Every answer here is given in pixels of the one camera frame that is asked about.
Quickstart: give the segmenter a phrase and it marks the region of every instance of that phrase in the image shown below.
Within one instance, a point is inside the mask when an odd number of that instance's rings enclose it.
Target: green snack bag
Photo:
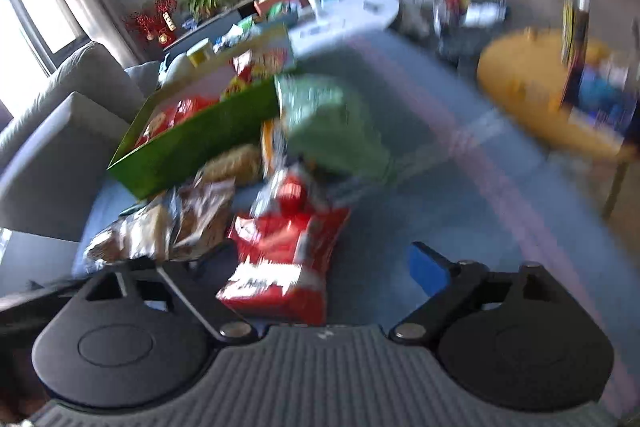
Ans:
[[[390,154],[355,93],[311,74],[279,75],[275,84],[289,155],[369,179],[389,174]]]

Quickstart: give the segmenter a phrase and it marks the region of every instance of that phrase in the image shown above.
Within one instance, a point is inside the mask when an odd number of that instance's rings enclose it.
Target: window frame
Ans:
[[[65,0],[58,0],[58,5],[62,8],[65,19],[72,25],[75,32],[79,34],[73,41],[66,44],[62,49],[55,53],[51,51],[41,33],[38,31],[38,27],[35,25],[31,16],[27,12],[22,0],[9,0],[14,8],[15,14],[20,21],[20,25],[31,45],[36,57],[40,61],[44,70],[50,74],[60,67],[69,56],[73,54],[78,48],[81,48],[85,44],[88,44],[91,39],[87,36],[84,30],[76,20],[76,17],[71,12],[68,4]]]

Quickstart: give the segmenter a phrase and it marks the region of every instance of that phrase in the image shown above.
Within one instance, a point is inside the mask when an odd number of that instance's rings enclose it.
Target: yellow round table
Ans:
[[[603,209],[609,217],[636,149],[617,147],[601,131],[570,121],[569,111],[560,107],[567,77],[561,47],[559,30],[528,28],[497,39],[482,52],[478,82],[498,106],[549,148],[618,163]],[[606,45],[591,39],[586,61],[597,64],[609,54]]]

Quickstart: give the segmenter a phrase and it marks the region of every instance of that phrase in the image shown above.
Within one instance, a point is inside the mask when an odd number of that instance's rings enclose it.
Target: screw head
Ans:
[[[407,322],[400,324],[396,328],[396,337],[405,341],[416,341],[423,338],[427,334],[427,330],[420,324]]]
[[[229,322],[220,328],[220,333],[228,339],[241,339],[251,334],[251,324],[246,322]]]

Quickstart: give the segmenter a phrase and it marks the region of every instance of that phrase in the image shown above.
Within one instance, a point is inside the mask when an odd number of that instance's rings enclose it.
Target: green box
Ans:
[[[293,53],[284,26],[226,50],[196,68],[194,73],[151,95],[131,124],[111,160],[108,171],[141,200],[181,184],[209,159],[248,142],[258,142],[263,121],[276,118],[278,98],[273,79],[250,86],[180,125],[159,134],[133,150],[156,107],[171,99],[206,75],[225,68],[229,61],[249,51],[287,49],[285,69],[292,67]]]

